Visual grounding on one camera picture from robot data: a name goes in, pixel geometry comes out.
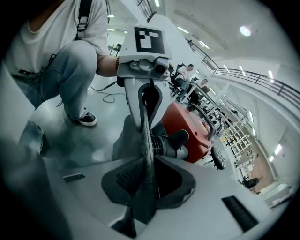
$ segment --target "white t-shirt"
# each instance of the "white t-shirt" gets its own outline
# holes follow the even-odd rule
[[[187,71],[187,67],[182,66],[181,68],[178,69],[178,72],[180,72],[178,74],[178,76],[175,78],[182,78],[183,80],[190,80],[190,72]]]
[[[27,21],[14,37],[4,58],[12,76],[39,79],[56,54],[77,35],[80,0],[65,0],[37,31]],[[104,0],[93,0],[87,28],[81,40],[107,55],[107,12]]]

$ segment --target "light fixture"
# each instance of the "light fixture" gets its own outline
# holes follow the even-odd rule
[[[215,91],[213,89],[210,88],[210,90],[216,95]]]
[[[252,112],[251,112],[251,111],[249,111],[249,115],[250,115],[251,121],[254,123],[254,121],[253,121],[253,116],[252,116]]]
[[[155,1],[156,7],[159,7],[159,1],[158,0],[154,0],[154,1]]]
[[[208,47],[203,41],[199,41],[199,43],[201,44],[202,47],[206,47],[207,49],[210,48],[210,47]]]
[[[239,67],[240,67],[240,70],[242,70],[242,74],[243,74],[245,77],[247,77],[246,74],[245,74],[245,72],[244,72],[244,69],[242,68],[242,66],[239,66]]]
[[[268,72],[269,72],[270,82],[274,83],[274,78],[273,78],[272,71],[269,70]]]
[[[227,69],[227,72],[228,72],[228,73],[230,73],[230,72],[229,72],[229,70],[228,70],[228,68],[227,68],[225,65],[223,65],[223,66],[224,66],[224,68],[226,68],[226,69]]]
[[[243,34],[246,37],[249,37],[251,35],[250,29],[245,26],[240,27],[240,32],[241,32],[241,34]]]
[[[181,27],[177,27],[179,30],[185,32],[185,33],[188,33],[188,31],[186,31],[185,29],[181,28]]]
[[[275,149],[275,154],[276,155],[278,155],[278,153],[280,152],[280,150],[282,149],[282,147],[281,147],[281,145],[280,144],[278,144],[278,146],[276,147],[276,149]]]

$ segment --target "jeans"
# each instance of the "jeans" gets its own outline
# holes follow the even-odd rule
[[[60,95],[69,118],[78,120],[86,114],[84,103],[96,69],[95,48],[90,43],[79,40],[60,50],[40,81],[15,80],[35,108]]]
[[[173,81],[175,81],[178,85],[180,85],[180,88],[182,89],[182,91],[180,92],[180,94],[178,95],[178,97],[183,98],[184,95],[188,91],[188,87],[189,87],[190,81],[183,80],[182,78],[175,78]]]

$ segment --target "desk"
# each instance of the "desk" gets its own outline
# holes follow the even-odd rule
[[[209,100],[209,101],[211,102],[211,104],[214,105],[214,108],[215,108],[215,107],[218,107],[218,105],[215,103],[215,101],[212,100],[212,98],[211,98],[210,96],[208,96],[208,94],[207,94],[206,92],[204,92],[204,91],[202,90],[202,88],[199,87],[199,85],[197,85],[196,83],[193,83],[193,82],[191,82],[190,85],[192,86],[192,88],[191,88],[191,90],[186,94],[186,96],[181,100],[181,103],[182,103],[184,100],[186,100],[186,99],[189,97],[189,95],[191,95],[191,93],[192,93],[195,89],[198,89],[198,90],[201,92],[201,94],[202,94],[204,97],[206,97],[206,99]]]

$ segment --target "black slot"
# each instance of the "black slot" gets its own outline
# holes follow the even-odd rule
[[[244,232],[250,230],[258,224],[258,221],[249,213],[249,211],[235,196],[222,198],[222,201]]]
[[[69,176],[64,176],[62,178],[65,180],[66,183],[68,183],[68,182],[73,182],[85,178],[85,176],[82,173],[77,173]]]

